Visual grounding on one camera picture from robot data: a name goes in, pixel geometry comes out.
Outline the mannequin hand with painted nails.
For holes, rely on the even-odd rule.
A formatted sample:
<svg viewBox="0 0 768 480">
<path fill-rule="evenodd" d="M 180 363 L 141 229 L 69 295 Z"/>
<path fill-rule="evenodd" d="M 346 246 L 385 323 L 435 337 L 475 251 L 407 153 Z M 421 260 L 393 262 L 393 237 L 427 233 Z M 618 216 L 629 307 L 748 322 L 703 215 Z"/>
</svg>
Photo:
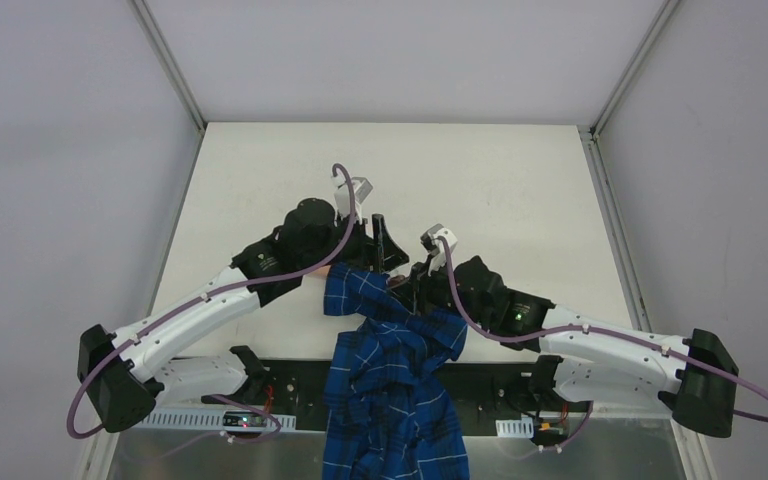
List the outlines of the mannequin hand with painted nails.
<svg viewBox="0 0 768 480">
<path fill-rule="evenodd" d="M 323 266 L 308 273 L 307 277 L 324 280 L 328 277 L 330 270 L 331 270 L 330 266 Z"/>
</svg>

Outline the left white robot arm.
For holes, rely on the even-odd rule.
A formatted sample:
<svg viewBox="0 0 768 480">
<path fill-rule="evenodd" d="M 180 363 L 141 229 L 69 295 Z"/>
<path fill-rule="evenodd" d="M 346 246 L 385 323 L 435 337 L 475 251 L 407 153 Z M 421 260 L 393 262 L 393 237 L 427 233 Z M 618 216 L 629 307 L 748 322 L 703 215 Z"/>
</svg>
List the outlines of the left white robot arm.
<svg viewBox="0 0 768 480">
<path fill-rule="evenodd" d="M 183 350 L 298 288 L 303 276 L 320 267 L 347 264 L 390 273 L 408 261 L 383 215 L 365 218 L 357 206 L 304 199 L 189 297 L 114 331 L 100 324 L 85 330 L 79 337 L 77 396 L 89 399 L 109 433 L 137 425 L 166 403 L 230 394 L 253 404 L 264 394 L 265 378 L 250 348 L 189 358 Z"/>
</svg>

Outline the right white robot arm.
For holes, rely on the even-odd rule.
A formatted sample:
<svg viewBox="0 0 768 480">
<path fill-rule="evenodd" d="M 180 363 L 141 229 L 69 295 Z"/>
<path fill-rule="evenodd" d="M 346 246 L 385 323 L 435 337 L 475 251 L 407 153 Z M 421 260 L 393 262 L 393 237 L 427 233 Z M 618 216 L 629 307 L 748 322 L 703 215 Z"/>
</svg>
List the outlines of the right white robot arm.
<svg viewBox="0 0 768 480">
<path fill-rule="evenodd" d="M 565 306 L 506 286 L 475 256 L 452 276 L 416 263 L 391 288 L 409 310 L 467 312 L 503 346 L 537 354 L 527 386 L 543 410 L 564 400 L 664 410 L 681 426 L 714 438 L 732 434 L 736 385 L 714 374 L 739 369 L 712 332 L 688 337 L 619 328 Z"/>
</svg>

